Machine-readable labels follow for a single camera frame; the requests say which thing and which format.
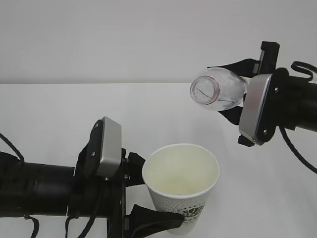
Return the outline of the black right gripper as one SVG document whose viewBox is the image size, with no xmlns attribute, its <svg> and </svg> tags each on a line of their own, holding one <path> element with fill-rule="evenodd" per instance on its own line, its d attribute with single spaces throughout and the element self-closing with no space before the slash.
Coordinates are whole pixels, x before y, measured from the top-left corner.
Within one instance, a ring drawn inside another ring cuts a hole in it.
<svg viewBox="0 0 317 238">
<path fill-rule="evenodd" d="M 260 60 L 244 59 L 227 65 L 209 66 L 207 69 L 219 67 L 230 70 L 241 77 L 254 77 L 257 75 L 257 70 L 254 71 L 254 69 L 259 66 L 258 74 L 272 74 L 276 70 L 279 49 L 280 44 L 277 42 L 262 41 Z M 241 106 L 235 106 L 231 109 L 218 112 L 231 124 L 239 125 L 242 109 L 243 107 Z M 241 134 L 237 142 L 248 146 L 247 138 Z"/>
</svg>

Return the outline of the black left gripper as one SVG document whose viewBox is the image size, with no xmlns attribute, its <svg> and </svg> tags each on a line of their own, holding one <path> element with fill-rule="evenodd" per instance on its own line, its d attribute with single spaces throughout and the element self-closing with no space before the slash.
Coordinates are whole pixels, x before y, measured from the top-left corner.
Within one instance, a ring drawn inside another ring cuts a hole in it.
<svg viewBox="0 0 317 238">
<path fill-rule="evenodd" d="M 126 213 L 125 187 L 145 184 L 142 169 L 145 159 L 130 152 L 127 160 L 126 149 L 121 149 L 121 164 L 110 180 L 111 214 L 107 218 L 107 238 L 122 238 L 125 226 L 126 238 L 146 238 L 153 234 L 179 228 L 184 222 L 184 216 L 173 212 L 159 212 L 134 205 L 131 214 Z"/>
</svg>

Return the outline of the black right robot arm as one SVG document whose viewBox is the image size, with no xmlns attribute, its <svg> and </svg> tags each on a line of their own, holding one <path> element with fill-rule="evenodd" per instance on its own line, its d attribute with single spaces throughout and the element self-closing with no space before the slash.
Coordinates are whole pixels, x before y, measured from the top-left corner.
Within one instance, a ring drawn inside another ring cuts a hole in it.
<svg viewBox="0 0 317 238">
<path fill-rule="evenodd" d="M 277 128 L 317 128 L 317 86 L 312 82 L 317 69 L 295 61 L 291 67 L 303 74 L 292 76 L 276 66 L 280 45 L 263 41 L 258 60 L 244 59 L 232 64 L 210 66 L 201 76 L 202 105 L 218 111 L 238 126 L 238 143 L 247 147 L 272 139 Z"/>
</svg>

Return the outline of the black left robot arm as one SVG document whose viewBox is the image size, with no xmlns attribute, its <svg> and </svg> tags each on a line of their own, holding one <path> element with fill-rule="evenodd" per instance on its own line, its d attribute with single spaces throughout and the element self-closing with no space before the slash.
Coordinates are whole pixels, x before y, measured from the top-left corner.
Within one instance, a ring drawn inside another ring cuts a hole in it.
<svg viewBox="0 0 317 238">
<path fill-rule="evenodd" d="M 108 117 L 94 124 L 75 167 L 27 163 L 16 148 L 1 152 L 0 215 L 31 220 L 32 237 L 39 231 L 38 215 L 65 216 L 66 223 L 87 217 L 82 238 L 96 218 L 106 218 L 109 238 L 145 238 L 180 227 L 184 217 L 178 213 L 139 205 L 126 213 L 126 188 L 144 183 L 144 162 L 126 153 L 121 125 Z"/>
</svg>

